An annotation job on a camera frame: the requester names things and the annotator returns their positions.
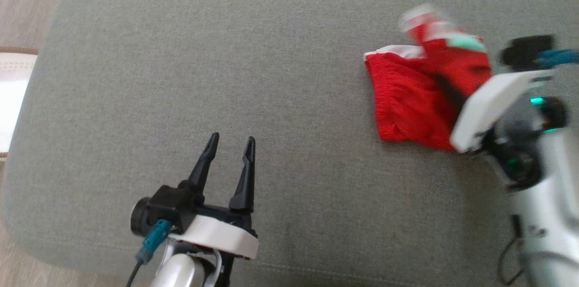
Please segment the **red basketball shorts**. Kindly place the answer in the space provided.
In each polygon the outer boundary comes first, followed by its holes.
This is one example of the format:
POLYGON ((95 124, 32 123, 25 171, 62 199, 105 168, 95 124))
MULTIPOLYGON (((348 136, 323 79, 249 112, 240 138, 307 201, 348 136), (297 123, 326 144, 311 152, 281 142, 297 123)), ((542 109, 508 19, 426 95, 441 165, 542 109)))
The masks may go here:
POLYGON ((363 56, 379 137, 453 151, 450 137, 460 109, 434 75, 444 75, 467 99, 492 75, 486 46, 431 4, 405 12, 400 28, 414 45, 388 45, 363 56))

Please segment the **grey sofa seat cushion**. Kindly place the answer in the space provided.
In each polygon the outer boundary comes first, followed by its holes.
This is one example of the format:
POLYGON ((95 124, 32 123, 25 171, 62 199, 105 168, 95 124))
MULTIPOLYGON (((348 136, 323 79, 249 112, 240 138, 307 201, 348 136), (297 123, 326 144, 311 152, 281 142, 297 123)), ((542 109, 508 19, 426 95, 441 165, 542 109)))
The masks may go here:
POLYGON ((3 225, 54 266, 126 281, 129 217, 186 179, 226 207, 256 140, 254 262, 232 287, 500 287, 512 234, 485 159, 386 143, 363 54, 411 44, 430 3, 493 59, 513 38, 579 47, 579 0, 61 0, 2 182, 3 225))

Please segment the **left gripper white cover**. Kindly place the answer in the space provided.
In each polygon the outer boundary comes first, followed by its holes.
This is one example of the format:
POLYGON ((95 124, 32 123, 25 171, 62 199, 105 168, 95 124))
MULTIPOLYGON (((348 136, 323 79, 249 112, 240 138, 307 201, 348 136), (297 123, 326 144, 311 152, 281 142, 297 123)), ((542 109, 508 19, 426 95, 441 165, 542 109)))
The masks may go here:
MULTIPOLYGON (((215 158, 219 133, 214 132, 201 152, 188 183, 195 192, 204 192, 209 169, 215 158)), ((249 137, 237 188, 229 201, 233 212, 252 213, 255 193, 255 138, 249 137)), ((231 287, 230 275, 236 259, 253 260, 259 242, 252 230, 252 217, 228 221, 215 215, 196 215, 183 234, 174 236, 174 287, 231 287)))

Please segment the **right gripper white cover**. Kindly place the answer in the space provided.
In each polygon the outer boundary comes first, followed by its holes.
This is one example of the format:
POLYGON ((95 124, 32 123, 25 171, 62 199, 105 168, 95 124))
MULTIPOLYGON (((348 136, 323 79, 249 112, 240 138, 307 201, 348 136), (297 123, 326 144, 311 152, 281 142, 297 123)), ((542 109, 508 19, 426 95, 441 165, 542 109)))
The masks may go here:
POLYGON ((554 77, 555 70, 517 71, 493 75, 466 100, 444 75, 434 80, 455 108, 461 108, 450 142, 459 153, 480 149, 482 139, 517 100, 554 77))

